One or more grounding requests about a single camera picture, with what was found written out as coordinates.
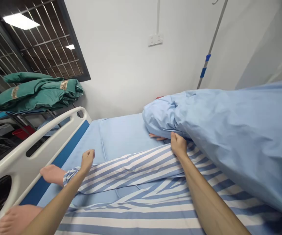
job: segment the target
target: white wall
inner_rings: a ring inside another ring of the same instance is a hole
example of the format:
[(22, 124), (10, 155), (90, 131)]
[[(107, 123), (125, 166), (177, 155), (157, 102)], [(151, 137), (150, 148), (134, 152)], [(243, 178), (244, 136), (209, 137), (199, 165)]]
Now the white wall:
[[(161, 0), (164, 42), (150, 48), (156, 0), (65, 2), (92, 78), (82, 83), (86, 94), (77, 105), (97, 119), (139, 113), (157, 96), (195, 89), (224, 0)], [(228, 1), (201, 88), (282, 76), (279, 33), (282, 0)]]
[(139, 113), (157, 96), (195, 89), (223, 1), (65, 0), (91, 80), (77, 105), (92, 119)]
[(229, 1), (201, 88), (282, 80), (282, 0)]

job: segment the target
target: folded green blanket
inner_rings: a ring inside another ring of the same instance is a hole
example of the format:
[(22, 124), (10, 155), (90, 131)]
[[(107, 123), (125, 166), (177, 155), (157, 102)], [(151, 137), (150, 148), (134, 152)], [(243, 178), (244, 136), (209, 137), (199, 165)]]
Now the folded green blanket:
[(3, 80), (6, 83), (24, 83), (40, 78), (52, 78), (52, 76), (42, 73), (18, 72), (4, 76)]
[(77, 79), (41, 78), (2, 92), (0, 111), (54, 111), (74, 103), (83, 93), (84, 90)]

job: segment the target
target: forearm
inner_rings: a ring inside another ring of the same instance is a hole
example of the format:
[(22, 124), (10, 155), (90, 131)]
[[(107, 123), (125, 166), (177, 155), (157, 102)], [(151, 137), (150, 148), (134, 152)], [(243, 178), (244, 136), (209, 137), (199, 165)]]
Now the forearm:
[(28, 225), (22, 235), (54, 234), (85, 176), (86, 171), (80, 169), (59, 194)]
[(207, 235), (250, 234), (232, 210), (204, 179), (187, 154), (178, 157), (194, 208)]

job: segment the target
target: red basket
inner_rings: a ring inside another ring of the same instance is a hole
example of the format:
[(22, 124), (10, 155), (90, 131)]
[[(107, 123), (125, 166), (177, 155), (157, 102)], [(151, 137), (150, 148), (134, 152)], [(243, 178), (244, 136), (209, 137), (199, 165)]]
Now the red basket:
[[(24, 127), (30, 134), (33, 134), (34, 132), (36, 132), (31, 126), (25, 126)], [(29, 135), (21, 128), (13, 131), (12, 133), (13, 135), (17, 136), (19, 139), (21, 140), (25, 140), (26, 138), (29, 137)]]

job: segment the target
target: striped pajamas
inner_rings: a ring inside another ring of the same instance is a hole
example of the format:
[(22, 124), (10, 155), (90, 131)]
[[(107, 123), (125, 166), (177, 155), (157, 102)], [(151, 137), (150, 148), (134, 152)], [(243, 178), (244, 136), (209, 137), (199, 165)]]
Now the striped pajamas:
[[(234, 184), (194, 143), (188, 144), (187, 153), (252, 234), (282, 232), (281, 213)], [(64, 185), (79, 169), (65, 174)], [(152, 186), (113, 203), (70, 205), (56, 234), (204, 234), (183, 169), (170, 144), (93, 166), (79, 192), (92, 194), (153, 181), (156, 183)]]

